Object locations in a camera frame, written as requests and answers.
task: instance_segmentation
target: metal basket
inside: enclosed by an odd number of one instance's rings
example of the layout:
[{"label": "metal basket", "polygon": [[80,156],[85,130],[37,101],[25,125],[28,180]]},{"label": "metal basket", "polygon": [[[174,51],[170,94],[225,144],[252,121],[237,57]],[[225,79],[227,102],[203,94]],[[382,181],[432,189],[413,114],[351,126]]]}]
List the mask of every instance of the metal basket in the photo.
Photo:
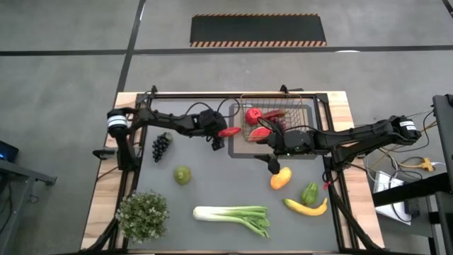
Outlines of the metal basket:
[{"label": "metal basket", "polygon": [[[240,114],[241,114],[241,128],[242,135],[245,141],[248,142],[250,134],[256,128],[262,127],[260,123],[256,125],[250,125],[246,122],[246,112],[250,108],[258,108],[261,113],[267,113],[273,110],[284,109],[286,111],[285,116],[274,120],[284,125],[284,129],[294,128],[305,123],[305,115],[302,110],[302,97],[300,95],[294,95],[285,97],[281,93],[272,94],[243,94],[240,98]],[[261,121],[264,126],[270,128],[270,126]]]}]

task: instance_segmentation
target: concrete floor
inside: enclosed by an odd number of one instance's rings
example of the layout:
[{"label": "concrete floor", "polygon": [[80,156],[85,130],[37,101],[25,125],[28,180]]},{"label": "concrete floor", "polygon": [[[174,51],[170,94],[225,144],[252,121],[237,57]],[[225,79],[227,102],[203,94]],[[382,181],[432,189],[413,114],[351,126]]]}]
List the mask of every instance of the concrete floor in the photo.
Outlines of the concrete floor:
[{"label": "concrete floor", "polygon": [[[125,49],[138,2],[0,0],[0,51]],[[453,44],[440,0],[148,0],[136,48],[187,47],[190,17],[220,12],[317,12],[329,46]],[[363,124],[427,110],[433,95],[452,93],[451,59],[450,51],[134,56],[125,90],[344,90]],[[0,57],[0,140],[21,149],[21,165],[58,176],[52,188],[36,186],[40,202],[28,206],[14,254],[79,249],[98,168],[91,151],[103,145],[123,60]],[[436,129],[430,138],[398,159],[443,161]],[[382,231],[394,251],[429,251],[424,237]]]}]

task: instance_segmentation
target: red apple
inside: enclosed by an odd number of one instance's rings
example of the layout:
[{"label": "red apple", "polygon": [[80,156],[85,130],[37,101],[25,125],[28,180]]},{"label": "red apple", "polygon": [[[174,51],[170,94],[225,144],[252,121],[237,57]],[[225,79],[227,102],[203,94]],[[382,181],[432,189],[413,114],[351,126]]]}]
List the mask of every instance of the red apple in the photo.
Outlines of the red apple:
[{"label": "red apple", "polygon": [[258,118],[261,117],[261,110],[258,108],[250,108],[246,112],[246,122],[250,125],[258,124]]}]

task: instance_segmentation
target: wooden board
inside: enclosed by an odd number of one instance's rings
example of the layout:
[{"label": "wooden board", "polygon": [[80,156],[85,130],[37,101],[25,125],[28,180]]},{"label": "wooden board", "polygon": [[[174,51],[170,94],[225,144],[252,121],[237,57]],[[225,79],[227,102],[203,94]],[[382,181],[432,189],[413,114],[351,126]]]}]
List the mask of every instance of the wooden board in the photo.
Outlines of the wooden board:
[{"label": "wooden board", "polygon": [[[159,94],[186,94],[187,92],[161,92]],[[191,92],[191,94],[213,94],[213,92]],[[219,94],[244,94],[247,92],[219,92]],[[274,94],[275,92],[254,92],[254,93],[269,93]],[[337,131],[346,130],[354,127],[352,116],[348,104],[348,98],[344,91],[325,91],[325,92],[297,92],[298,94],[313,94],[313,93],[327,93],[328,100],[331,108],[331,114],[333,118],[334,128]],[[137,92],[123,92],[119,93],[115,102],[116,108],[121,107],[134,107]],[[323,126],[325,124],[325,116],[322,116]],[[115,140],[108,136],[105,143],[108,147],[115,147]],[[354,162],[358,165],[363,165],[362,161],[356,160]],[[116,166],[116,160],[109,159],[103,161],[99,175],[112,169]],[[380,247],[384,247],[384,240],[382,239],[381,230],[377,221],[376,212],[374,210],[374,204],[372,200],[372,194],[368,186],[367,175],[361,169],[351,167],[346,169],[345,172],[346,186],[352,207],[352,214],[354,218],[362,226],[363,230],[369,235],[369,237]],[[86,222],[86,229],[84,237],[81,243],[81,249],[90,247],[99,237],[99,235],[107,227],[115,214],[115,204],[118,195],[118,188],[120,185],[121,172],[118,170],[104,176],[100,179],[93,193],[93,200],[91,202],[90,211],[88,214],[88,220]],[[346,247],[350,247],[350,239],[348,234],[348,225],[341,215],[341,225],[343,228],[343,236],[345,239]]]}]

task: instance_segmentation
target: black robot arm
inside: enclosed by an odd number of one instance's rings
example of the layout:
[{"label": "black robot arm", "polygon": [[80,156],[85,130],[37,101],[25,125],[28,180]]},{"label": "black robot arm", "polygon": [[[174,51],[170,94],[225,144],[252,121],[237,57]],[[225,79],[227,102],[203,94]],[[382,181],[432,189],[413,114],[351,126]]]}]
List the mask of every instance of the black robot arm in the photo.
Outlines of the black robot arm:
[{"label": "black robot arm", "polygon": [[[136,119],[130,127],[127,126],[128,114],[134,114]],[[188,137],[211,137],[214,151],[224,147],[224,138],[219,137],[218,133],[227,128],[227,122],[221,113],[212,109],[199,114],[174,116],[148,108],[119,108],[108,112],[107,118],[108,133],[115,138],[118,146],[118,169],[123,171],[138,169],[139,160],[128,136],[147,125],[172,129]]]},{"label": "black robot arm", "polygon": [[354,158],[360,154],[369,154],[375,149],[390,144],[412,145],[421,137],[411,119],[404,116],[391,116],[387,120],[380,120],[375,124],[350,128],[340,132],[320,131],[308,126],[295,128],[309,128],[308,131],[282,130],[280,126],[272,127],[273,133],[258,144],[267,144],[274,149],[273,154],[256,155],[255,158],[268,163],[268,169],[278,174],[280,155],[317,154],[328,157],[328,168],[341,170],[348,167]]}]

